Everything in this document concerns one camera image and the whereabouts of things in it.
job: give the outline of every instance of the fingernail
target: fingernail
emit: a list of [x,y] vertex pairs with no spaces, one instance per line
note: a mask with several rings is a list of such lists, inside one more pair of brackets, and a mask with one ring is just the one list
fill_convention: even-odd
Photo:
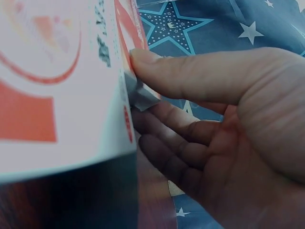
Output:
[[148,64],[155,63],[158,59],[163,58],[158,54],[143,49],[133,49],[130,53],[134,60]]

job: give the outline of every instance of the white star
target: white star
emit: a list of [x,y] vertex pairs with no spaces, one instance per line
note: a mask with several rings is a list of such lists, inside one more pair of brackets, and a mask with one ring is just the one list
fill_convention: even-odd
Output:
[[299,4],[300,13],[305,9],[305,1],[304,0],[296,0]]
[[265,2],[268,4],[268,6],[274,8],[274,7],[273,7],[273,3],[271,3],[269,0],[267,0],[267,1],[265,1]]
[[190,214],[190,212],[183,212],[183,209],[180,208],[179,212],[176,213],[176,216],[185,217],[185,215]]
[[247,38],[249,38],[252,45],[254,45],[255,37],[263,37],[264,36],[260,32],[256,31],[255,21],[252,23],[252,25],[250,25],[250,27],[248,27],[248,26],[246,26],[242,23],[240,23],[240,25],[244,29],[244,32],[238,38],[247,37]]

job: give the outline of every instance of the star pattern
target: star pattern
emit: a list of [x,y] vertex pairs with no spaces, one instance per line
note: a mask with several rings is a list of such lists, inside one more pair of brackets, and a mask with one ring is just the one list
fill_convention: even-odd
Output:
[[[301,36],[305,39],[305,33],[300,31],[297,27],[295,27],[294,25],[292,25],[298,32],[299,34],[301,34]],[[305,57],[305,51],[301,53],[301,56]]]
[[305,1],[304,0],[296,0],[297,4],[299,5],[300,13],[305,10]]
[[263,37],[260,32],[256,31],[256,22],[254,21],[252,25],[246,26],[242,23],[240,23],[242,26],[244,32],[238,37],[238,38],[248,38],[252,45],[254,45],[254,39],[255,37]]
[[190,212],[183,212],[183,209],[180,208],[179,212],[176,213],[176,216],[185,217],[185,215],[190,214]]
[[265,2],[267,3],[267,5],[268,5],[268,6],[270,6],[270,7],[274,8],[274,7],[273,7],[273,3],[272,3],[272,2],[270,2],[269,0],[267,0],[267,1],[265,1]]
[[139,10],[139,12],[143,23],[151,27],[146,36],[150,49],[170,41],[187,55],[195,54],[188,32],[213,21],[181,16],[175,2],[164,3],[159,12],[150,10]]

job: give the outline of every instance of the blue fabric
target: blue fabric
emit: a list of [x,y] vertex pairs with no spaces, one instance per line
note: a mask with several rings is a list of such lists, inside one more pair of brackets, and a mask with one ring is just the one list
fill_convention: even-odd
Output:
[[[305,57],[302,0],[178,0],[151,5],[145,3],[156,1],[138,1],[145,6],[140,13],[149,48],[161,56],[278,47]],[[200,119],[222,120],[185,100],[165,100]],[[173,199],[179,229],[220,228],[187,195]]]
[[222,229],[196,201],[186,194],[173,197],[178,229]]

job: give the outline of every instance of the palm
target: palm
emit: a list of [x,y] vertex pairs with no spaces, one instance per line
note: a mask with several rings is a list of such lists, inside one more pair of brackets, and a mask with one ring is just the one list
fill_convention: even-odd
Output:
[[301,222],[296,217],[305,189],[274,172],[254,151],[235,106],[220,113],[222,123],[199,121],[161,103],[150,113],[133,112],[133,117],[152,164],[223,226],[285,227],[293,221],[282,211],[289,208],[296,211],[294,222]]

